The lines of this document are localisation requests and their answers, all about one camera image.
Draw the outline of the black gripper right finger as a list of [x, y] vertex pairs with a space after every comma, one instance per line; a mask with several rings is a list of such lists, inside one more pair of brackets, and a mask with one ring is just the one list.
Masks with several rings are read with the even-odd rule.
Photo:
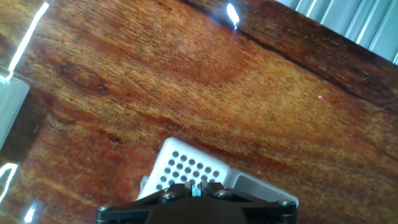
[[248, 215], [296, 215], [297, 205], [289, 199], [263, 199], [240, 190], [224, 187], [219, 182], [201, 183], [202, 197], [230, 203]]

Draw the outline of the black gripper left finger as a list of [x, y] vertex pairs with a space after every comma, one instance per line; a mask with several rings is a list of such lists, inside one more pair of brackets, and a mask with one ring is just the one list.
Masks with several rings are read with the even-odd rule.
[[156, 206], [189, 197], [191, 194], [192, 186], [189, 183], [172, 184], [168, 189], [157, 191], [125, 206], [102, 206], [95, 211], [95, 218], [146, 218]]

